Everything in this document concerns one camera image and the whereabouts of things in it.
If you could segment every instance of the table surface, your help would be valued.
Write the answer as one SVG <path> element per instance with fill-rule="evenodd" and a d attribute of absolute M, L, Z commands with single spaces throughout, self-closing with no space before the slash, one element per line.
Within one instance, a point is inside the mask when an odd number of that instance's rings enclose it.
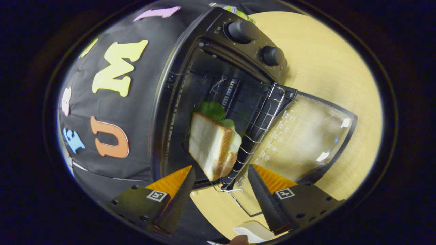
<path fill-rule="evenodd" d="M 382 136 L 382 106 L 371 72 L 345 40 L 309 16 L 263 12 L 250 17 L 283 50 L 289 68 L 285 86 L 325 99 L 357 115 L 358 122 L 347 147 L 316 183 L 335 199 L 349 198 L 369 173 Z M 285 167 L 280 166 L 283 161 L 277 161 L 281 157 L 269 160 L 278 163 L 275 169 Z M 249 217 L 230 194 L 217 192 L 213 187 L 193 191 L 191 198 L 228 239 L 238 235 L 233 228 L 244 222 L 257 221 L 268 228 L 262 214 Z"/>

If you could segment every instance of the oven knob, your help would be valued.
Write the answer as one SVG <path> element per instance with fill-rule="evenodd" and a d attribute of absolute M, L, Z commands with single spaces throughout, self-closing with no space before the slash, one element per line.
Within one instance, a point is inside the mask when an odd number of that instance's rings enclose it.
<path fill-rule="evenodd" d="M 239 20 L 227 27 L 230 37 L 238 43 L 247 44 L 259 38 L 259 29 L 250 21 Z"/>
<path fill-rule="evenodd" d="M 281 65 L 285 61 L 285 55 L 280 48 L 265 46 L 262 49 L 263 61 L 269 65 Z"/>

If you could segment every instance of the wire rack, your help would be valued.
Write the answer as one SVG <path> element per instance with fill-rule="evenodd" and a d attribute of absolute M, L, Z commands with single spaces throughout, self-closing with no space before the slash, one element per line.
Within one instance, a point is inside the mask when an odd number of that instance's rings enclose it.
<path fill-rule="evenodd" d="M 274 119 L 295 98 L 296 90 L 276 83 L 247 81 L 226 75 L 203 75 L 205 80 L 212 80 L 206 101 L 219 102 L 224 107 L 225 118 L 235 122 L 236 132 L 242 138 L 232 171 L 211 182 L 216 191 L 230 192 L 234 180 L 250 161 Z"/>

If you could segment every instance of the blue letter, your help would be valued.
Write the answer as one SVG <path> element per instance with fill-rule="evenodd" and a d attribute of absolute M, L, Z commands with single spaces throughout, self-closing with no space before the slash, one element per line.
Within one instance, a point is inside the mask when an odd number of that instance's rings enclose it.
<path fill-rule="evenodd" d="M 68 145 L 70 146 L 71 150 L 76 154 L 76 150 L 79 148 L 85 148 L 85 145 L 80 140 L 79 135 L 75 131 L 66 130 L 64 128 L 64 136 L 67 140 Z"/>

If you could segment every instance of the sandwich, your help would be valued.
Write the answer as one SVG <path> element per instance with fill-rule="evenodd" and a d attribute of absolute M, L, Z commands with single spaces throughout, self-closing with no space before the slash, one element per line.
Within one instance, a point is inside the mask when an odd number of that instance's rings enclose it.
<path fill-rule="evenodd" d="M 203 102 L 192 115 L 189 153 L 210 181 L 227 176 L 241 146 L 235 123 L 218 102 Z"/>

